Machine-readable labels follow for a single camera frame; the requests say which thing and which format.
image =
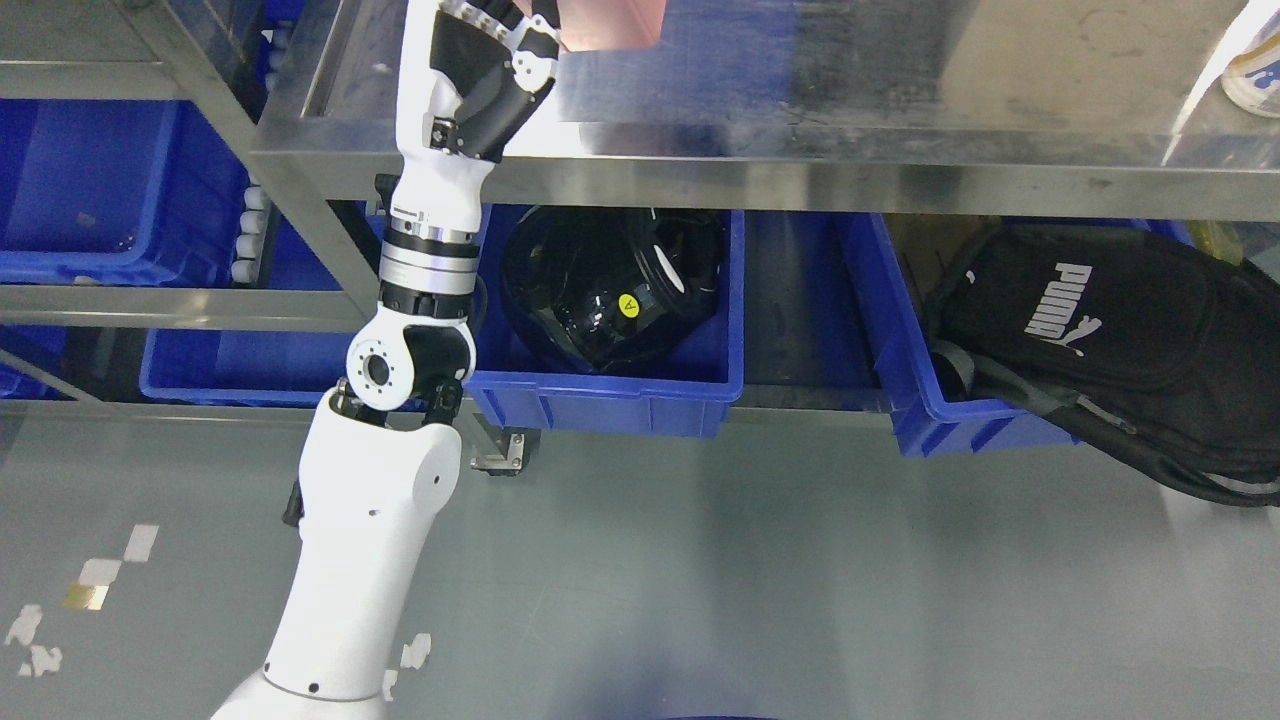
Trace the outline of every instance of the robotic hand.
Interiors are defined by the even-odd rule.
[[[316,407],[291,505],[302,553],[262,666],[214,720],[385,717],[383,674],[413,569],[458,479],[452,427],[475,370],[471,309],[480,186],[550,92],[556,0],[408,0],[374,319]],[[387,413],[426,404],[421,428]]]

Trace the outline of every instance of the white ball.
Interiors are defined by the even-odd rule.
[[[250,284],[257,279],[257,260],[237,260],[232,263],[232,279]]]
[[[241,214],[241,232],[252,234],[266,229],[266,213],[261,210],[246,210]]]
[[[246,233],[236,238],[236,255],[255,259],[262,254],[262,236]]]
[[[261,187],[253,184],[244,188],[244,208],[248,210],[265,210],[266,204],[271,199],[266,196],[266,191]]]

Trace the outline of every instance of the yellow warning sticker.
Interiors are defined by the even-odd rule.
[[[640,301],[634,295],[623,292],[618,297],[618,310],[622,310],[622,314],[627,318],[634,319],[640,315]]]

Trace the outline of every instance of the puma logo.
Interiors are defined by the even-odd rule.
[[[1061,338],[1053,340],[1048,337],[1042,337],[1039,340],[1050,345],[1061,345],[1062,347],[1075,352],[1078,357],[1084,357],[1084,351],[1071,347],[1071,343],[1080,338],[1089,337],[1091,334],[1098,332],[1101,328],[1102,328],[1102,320],[1084,315],[1083,318],[1080,318],[1080,324],[1075,325],[1074,331],[1066,333]]]
[[[1053,266],[1059,273],[1059,279],[1051,281],[1044,287],[1036,313],[1023,329],[1027,334],[1037,336],[1038,340],[1060,345],[1078,357],[1084,357],[1084,351],[1071,347],[1071,343],[1085,338],[1102,328],[1102,320],[1084,315],[1075,329],[1068,332],[1068,324],[1075,316],[1075,310],[1084,295],[1084,288],[1093,275],[1091,265],[1073,265],[1071,263],[1059,263]]]

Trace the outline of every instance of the gray floor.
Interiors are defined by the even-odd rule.
[[[195,719],[262,657],[305,428],[0,420],[0,719]],[[84,560],[160,525],[99,614]],[[1172,497],[1088,448],[908,461],[878,430],[557,434],[466,473],[392,717],[1280,717],[1280,516]]]

